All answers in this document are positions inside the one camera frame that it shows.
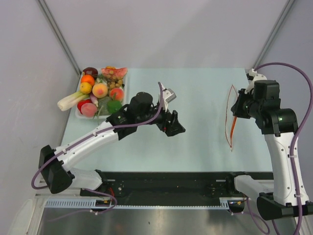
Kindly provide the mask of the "green bell pepper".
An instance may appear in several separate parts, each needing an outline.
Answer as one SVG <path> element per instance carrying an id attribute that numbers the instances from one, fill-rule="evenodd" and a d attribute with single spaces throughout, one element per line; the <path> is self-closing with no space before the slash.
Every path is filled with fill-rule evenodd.
<path id="1" fill-rule="evenodd" d="M 110 100 L 107 103 L 107 110 L 110 114 L 117 112 L 122 107 L 122 104 L 118 100 Z"/>

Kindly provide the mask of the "yellow orange peach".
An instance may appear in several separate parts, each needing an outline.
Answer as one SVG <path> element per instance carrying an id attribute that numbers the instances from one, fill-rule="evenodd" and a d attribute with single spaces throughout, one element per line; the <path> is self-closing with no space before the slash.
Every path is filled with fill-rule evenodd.
<path id="1" fill-rule="evenodd" d="M 92 88 L 92 93 L 96 98 L 103 98 L 108 94 L 108 87 L 104 83 L 95 84 Z"/>

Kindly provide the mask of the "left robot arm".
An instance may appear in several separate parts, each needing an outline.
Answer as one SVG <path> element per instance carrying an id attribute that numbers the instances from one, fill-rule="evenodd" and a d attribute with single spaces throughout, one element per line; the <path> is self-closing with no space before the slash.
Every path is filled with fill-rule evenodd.
<path id="1" fill-rule="evenodd" d="M 140 125 L 156 125 L 160 131 L 172 137 L 185 132 L 178 121 L 177 111 L 170 112 L 168 104 L 176 98 L 171 89 L 164 89 L 156 105 L 149 93 L 139 92 L 129 104 L 111 114 L 93 131 L 56 149 L 49 145 L 40 152 L 39 170 L 52 194 L 68 188 L 87 188 L 96 195 L 104 195 L 108 183 L 99 170 L 75 169 L 75 165 L 92 151 L 107 144 L 120 141 L 135 133 Z"/>

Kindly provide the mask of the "yellow lemon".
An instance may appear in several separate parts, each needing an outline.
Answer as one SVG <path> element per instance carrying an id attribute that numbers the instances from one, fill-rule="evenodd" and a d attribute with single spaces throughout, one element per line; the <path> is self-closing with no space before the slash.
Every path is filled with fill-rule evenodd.
<path id="1" fill-rule="evenodd" d="M 80 84 L 80 92 L 83 94 L 90 94 L 92 91 L 92 85 L 88 82 L 83 82 Z"/>

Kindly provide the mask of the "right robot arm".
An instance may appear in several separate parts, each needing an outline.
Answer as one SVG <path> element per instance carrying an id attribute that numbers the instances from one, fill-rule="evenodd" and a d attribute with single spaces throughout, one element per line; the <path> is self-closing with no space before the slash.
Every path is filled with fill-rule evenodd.
<path id="1" fill-rule="evenodd" d="M 263 186 L 245 172 L 231 174 L 232 180 L 225 184 L 230 196 L 243 193 L 257 204 L 264 220 L 311 215 L 313 203 L 303 187 L 302 180 L 294 182 L 291 161 L 295 162 L 297 176 L 301 176 L 299 163 L 290 151 L 291 141 L 298 129 L 296 114 L 292 109 L 282 109 L 280 86 L 275 80 L 252 80 L 245 89 L 239 90 L 236 103 L 231 108 L 238 118 L 254 118 L 268 146 L 272 172 L 273 190 Z"/>

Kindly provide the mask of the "clear zip top bag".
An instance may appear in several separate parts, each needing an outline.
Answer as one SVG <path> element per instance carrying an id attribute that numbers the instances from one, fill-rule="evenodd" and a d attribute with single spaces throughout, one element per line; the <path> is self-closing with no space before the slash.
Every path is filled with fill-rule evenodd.
<path id="1" fill-rule="evenodd" d="M 233 143 L 233 136 L 234 130 L 236 126 L 237 118 L 233 116 L 231 112 L 232 105 L 235 104 L 238 98 L 238 92 L 235 86 L 232 84 L 229 88 L 227 100 L 226 100 L 226 109 L 225 109 L 225 121 L 224 121 L 224 134 L 226 143 L 229 146 L 230 152 L 233 152 L 234 143 Z"/>

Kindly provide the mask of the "red peach with leaf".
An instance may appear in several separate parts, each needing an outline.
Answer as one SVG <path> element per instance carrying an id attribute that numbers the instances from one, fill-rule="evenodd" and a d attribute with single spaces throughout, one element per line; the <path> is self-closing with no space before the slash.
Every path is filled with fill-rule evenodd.
<path id="1" fill-rule="evenodd" d="M 122 101 L 124 98 L 124 91 L 121 88 L 113 88 L 109 96 L 112 100 Z"/>

